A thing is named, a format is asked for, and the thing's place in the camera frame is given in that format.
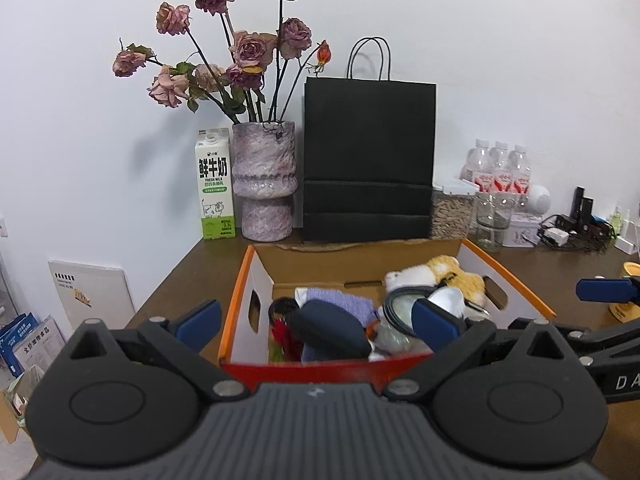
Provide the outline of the iridescent plastic bag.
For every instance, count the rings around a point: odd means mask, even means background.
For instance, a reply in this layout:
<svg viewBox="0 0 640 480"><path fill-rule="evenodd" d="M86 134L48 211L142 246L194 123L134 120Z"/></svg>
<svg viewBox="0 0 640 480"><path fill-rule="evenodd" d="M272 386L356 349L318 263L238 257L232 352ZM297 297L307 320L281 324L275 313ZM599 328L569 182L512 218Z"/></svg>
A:
<svg viewBox="0 0 640 480"><path fill-rule="evenodd" d="M385 320L377 320L366 329L372 352L377 356L413 356L430 353L431 349L420 339L406 336L390 326Z"/></svg>

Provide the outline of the red object in box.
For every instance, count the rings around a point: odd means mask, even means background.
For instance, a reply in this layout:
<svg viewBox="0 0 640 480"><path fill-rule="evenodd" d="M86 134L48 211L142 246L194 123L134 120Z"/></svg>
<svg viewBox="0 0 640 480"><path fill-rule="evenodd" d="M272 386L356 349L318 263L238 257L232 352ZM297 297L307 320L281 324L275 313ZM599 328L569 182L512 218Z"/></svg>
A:
<svg viewBox="0 0 640 480"><path fill-rule="evenodd" d="M268 310L269 326L273 343L279 348L279 360L299 362L304 344L288 328L289 314L299 308L294 298L281 297L270 304Z"/></svg>

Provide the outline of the white tin box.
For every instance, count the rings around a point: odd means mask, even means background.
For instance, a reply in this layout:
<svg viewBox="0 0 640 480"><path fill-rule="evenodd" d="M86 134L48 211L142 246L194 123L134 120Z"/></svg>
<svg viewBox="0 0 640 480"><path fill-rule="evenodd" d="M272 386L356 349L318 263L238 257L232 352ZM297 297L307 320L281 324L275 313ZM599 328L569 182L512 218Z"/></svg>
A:
<svg viewBox="0 0 640 480"><path fill-rule="evenodd" d="M502 246L506 248L533 248L538 245L538 231L544 220L536 214L514 212L504 233Z"/></svg>

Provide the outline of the white booklet by wall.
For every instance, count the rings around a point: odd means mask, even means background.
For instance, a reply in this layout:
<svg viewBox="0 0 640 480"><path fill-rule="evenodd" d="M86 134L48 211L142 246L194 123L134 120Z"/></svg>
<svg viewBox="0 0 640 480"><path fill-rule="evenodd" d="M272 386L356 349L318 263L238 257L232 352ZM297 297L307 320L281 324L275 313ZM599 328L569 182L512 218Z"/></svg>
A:
<svg viewBox="0 0 640 480"><path fill-rule="evenodd" d="M49 269L73 330L87 318L121 330L136 313L124 270L56 260L49 261Z"/></svg>

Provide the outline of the purple textured vase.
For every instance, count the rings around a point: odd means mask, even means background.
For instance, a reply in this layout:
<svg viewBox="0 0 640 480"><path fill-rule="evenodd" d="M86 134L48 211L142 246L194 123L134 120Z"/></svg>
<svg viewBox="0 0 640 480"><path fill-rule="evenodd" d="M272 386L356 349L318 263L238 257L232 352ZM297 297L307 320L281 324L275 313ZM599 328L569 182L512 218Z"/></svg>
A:
<svg viewBox="0 0 640 480"><path fill-rule="evenodd" d="M294 122L233 127L232 188L241 202L241 230L254 242L277 242L293 231L298 188Z"/></svg>

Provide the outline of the purple knitted pouch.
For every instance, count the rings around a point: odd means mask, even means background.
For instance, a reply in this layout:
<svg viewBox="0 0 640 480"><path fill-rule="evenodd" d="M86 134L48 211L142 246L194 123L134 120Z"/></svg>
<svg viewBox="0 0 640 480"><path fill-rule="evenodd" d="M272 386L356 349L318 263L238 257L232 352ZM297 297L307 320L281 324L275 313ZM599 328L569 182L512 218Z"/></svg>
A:
<svg viewBox="0 0 640 480"><path fill-rule="evenodd" d="M345 294L340 290L317 287L297 287L294 292L294 299L299 308L303 307L307 301L322 300L329 304L335 304L352 314L361 323L364 330L378 320L373 301L368 298Z"/></svg>

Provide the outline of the white yellow plush toy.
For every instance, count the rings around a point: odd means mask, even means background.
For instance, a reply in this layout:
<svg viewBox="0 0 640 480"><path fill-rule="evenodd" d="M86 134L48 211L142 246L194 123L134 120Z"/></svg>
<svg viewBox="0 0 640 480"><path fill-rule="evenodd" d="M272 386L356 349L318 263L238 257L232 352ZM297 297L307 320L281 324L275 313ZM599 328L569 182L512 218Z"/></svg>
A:
<svg viewBox="0 0 640 480"><path fill-rule="evenodd" d="M462 291L463 297L477 307L484 307L485 283L480 274L466 272L457 258L440 255L427 263L390 271L384 278L386 292L408 286L452 286Z"/></svg>

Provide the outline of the black paper bag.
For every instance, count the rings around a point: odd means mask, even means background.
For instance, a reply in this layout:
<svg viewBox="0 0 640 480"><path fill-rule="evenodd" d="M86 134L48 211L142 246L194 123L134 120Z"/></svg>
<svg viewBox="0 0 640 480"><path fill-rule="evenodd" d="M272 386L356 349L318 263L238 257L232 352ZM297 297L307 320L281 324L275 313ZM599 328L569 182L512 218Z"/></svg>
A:
<svg viewBox="0 0 640 480"><path fill-rule="evenodd" d="M303 237L410 240L431 234L437 88L393 80L388 42L378 79L305 84Z"/></svg>

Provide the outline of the navy blue pouch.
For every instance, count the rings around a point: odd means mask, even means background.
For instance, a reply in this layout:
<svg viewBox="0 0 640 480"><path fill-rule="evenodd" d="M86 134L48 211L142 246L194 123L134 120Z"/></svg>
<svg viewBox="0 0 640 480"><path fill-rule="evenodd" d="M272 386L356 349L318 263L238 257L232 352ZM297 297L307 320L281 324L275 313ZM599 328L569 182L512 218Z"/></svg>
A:
<svg viewBox="0 0 640 480"><path fill-rule="evenodd" d="M307 301L286 316L290 332L303 344L302 361L366 360L371 345L358 318L335 304Z"/></svg>

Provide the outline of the middle water bottle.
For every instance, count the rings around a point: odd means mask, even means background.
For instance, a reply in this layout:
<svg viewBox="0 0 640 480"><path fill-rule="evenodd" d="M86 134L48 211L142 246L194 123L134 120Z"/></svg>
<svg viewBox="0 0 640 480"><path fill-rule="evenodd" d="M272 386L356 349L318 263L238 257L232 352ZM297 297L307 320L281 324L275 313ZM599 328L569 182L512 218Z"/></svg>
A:
<svg viewBox="0 0 640 480"><path fill-rule="evenodd" d="M509 192L512 184L512 171L509 162L508 144L496 141L489 150L492 165L491 191Z"/></svg>

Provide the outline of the dried rose bouquet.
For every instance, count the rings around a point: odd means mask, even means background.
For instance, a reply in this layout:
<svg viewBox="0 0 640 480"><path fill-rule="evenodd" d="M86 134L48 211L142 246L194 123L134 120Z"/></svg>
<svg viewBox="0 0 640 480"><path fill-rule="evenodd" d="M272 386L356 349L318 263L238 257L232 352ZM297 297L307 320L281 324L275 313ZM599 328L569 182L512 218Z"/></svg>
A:
<svg viewBox="0 0 640 480"><path fill-rule="evenodd" d="M158 73L146 88L148 96L168 108L186 106L196 112L202 101L215 103L232 124L241 117L249 122L280 124L292 99L280 92L286 71L297 67L296 78L308 72L320 75L331 62L329 43L312 41L310 27L300 18L284 15L284 5L296 0L278 0L278 22L272 32L248 32L236 28L229 14L235 0L194 0L194 8L221 22L224 45L230 63L209 62L192 32L191 7L164 1L155 15L155 29L161 35L186 36L194 52L175 64L160 62L157 54L143 44L122 44L112 64L118 78L128 78L149 64Z"/></svg>

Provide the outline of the empty glass cup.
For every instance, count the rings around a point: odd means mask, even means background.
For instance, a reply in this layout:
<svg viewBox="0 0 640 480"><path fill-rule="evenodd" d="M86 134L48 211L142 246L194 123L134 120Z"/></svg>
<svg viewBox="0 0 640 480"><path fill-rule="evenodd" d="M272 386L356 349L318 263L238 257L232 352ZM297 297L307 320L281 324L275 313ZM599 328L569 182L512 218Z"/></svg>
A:
<svg viewBox="0 0 640 480"><path fill-rule="evenodd" d="M475 240L486 252L502 247L515 208L515 195L506 192L479 192L475 197Z"/></svg>

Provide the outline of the clear jar with seeds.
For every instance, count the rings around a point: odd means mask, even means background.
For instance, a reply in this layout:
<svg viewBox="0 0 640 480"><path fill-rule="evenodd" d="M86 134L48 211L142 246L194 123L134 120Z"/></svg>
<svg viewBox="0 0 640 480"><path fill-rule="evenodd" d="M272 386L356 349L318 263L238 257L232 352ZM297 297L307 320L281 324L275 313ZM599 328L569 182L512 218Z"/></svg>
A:
<svg viewBox="0 0 640 480"><path fill-rule="evenodd" d="M432 240L463 240L475 208L477 184L463 179L436 179L432 195Z"/></svg>

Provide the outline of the right water bottle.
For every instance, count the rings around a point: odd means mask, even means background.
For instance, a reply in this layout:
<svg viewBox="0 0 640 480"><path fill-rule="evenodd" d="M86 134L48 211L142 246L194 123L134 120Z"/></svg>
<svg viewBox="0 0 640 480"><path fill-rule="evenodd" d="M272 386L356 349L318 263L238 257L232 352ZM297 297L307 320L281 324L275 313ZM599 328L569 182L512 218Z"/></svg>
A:
<svg viewBox="0 0 640 480"><path fill-rule="evenodd" d="M527 148L516 144L508 156L509 167L512 174L512 192L518 195L527 195L529 190L530 162L527 156Z"/></svg>

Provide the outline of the green white milk carton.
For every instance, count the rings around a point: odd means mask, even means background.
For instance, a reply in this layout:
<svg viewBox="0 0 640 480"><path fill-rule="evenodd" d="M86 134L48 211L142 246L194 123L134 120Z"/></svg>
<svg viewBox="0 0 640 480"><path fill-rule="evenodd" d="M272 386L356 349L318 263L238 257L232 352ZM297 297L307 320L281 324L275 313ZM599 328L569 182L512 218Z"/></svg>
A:
<svg viewBox="0 0 640 480"><path fill-rule="evenodd" d="M203 238L235 237L230 129L200 130L194 153Z"/></svg>

